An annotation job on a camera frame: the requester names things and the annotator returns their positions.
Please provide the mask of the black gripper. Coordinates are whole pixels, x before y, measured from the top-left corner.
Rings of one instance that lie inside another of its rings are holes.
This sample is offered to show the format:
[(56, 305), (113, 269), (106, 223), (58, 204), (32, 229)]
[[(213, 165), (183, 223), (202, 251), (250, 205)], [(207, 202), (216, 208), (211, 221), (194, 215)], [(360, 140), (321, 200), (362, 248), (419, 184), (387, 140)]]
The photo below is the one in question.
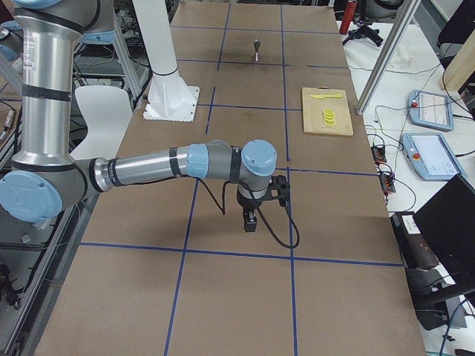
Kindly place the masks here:
[(245, 188), (237, 190), (237, 202), (243, 208), (243, 228), (245, 232), (255, 232), (258, 220), (255, 216), (255, 210), (260, 207), (266, 196), (266, 190), (251, 191)]

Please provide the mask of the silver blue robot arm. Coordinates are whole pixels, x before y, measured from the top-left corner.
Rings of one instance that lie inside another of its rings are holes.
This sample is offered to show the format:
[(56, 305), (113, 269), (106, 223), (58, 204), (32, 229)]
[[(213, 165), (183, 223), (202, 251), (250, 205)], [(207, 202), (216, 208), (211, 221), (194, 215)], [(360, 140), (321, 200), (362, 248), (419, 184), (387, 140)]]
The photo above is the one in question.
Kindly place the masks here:
[(23, 139), (13, 169), (1, 179), (1, 206), (13, 217), (39, 223), (115, 187), (178, 177), (222, 179), (237, 185), (245, 229), (270, 200), (277, 152), (255, 139), (243, 147), (214, 140), (152, 154), (75, 159), (68, 150), (73, 47), (84, 35), (112, 35), (111, 1), (17, 1), (24, 33)]

